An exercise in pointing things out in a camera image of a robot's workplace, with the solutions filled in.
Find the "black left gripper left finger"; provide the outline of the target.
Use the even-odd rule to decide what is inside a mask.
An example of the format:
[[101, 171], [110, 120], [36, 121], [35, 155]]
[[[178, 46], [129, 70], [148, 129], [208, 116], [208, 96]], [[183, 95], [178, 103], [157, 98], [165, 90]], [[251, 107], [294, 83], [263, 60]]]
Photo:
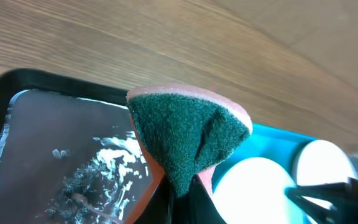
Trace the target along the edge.
[[167, 177], [164, 176], [134, 224], [171, 224], [174, 200], [175, 191]]

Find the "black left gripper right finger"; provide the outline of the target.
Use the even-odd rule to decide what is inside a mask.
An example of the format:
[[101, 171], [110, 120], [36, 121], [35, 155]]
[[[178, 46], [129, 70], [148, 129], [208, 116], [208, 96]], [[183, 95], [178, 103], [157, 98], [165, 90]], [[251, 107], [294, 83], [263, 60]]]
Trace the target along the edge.
[[189, 224], [226, 224], [198, 175], [191, 180], [187, 205]]

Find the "pink green sponge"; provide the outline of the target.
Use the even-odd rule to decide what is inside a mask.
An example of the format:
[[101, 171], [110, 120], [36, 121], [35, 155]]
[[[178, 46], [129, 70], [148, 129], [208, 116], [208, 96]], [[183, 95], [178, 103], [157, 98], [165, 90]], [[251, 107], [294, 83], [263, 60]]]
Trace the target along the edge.
[[215, 168], [252, 134], [250, 116], [230, 99], [189, 85], [138, 87], [128, 91], [126, 98], [135, 136], [152, 174], [150, 187], [127, 222], [139, 218], [166, 176], [175, 191], [172, 223], [189, 223], [193, 176], [199, 176], [212, 199]]

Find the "white plate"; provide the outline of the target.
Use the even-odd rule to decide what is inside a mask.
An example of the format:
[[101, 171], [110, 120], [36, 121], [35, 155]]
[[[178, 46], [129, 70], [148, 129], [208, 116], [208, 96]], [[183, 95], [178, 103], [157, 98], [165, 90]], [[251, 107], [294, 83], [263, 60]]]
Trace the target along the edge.
[[309, 142], [295, 157], [291, 175], [297, 185], [326, 185], [348, 182], [357, 174], [346, 153], [325, 141]]

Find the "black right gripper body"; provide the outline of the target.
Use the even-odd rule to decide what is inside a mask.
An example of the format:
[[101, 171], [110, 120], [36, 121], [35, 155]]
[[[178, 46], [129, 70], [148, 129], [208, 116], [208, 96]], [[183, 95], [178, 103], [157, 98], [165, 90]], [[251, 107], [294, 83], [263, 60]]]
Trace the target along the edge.
[[316, 223], [358, 223], [358, 179], [297, 185], [285, 195]]

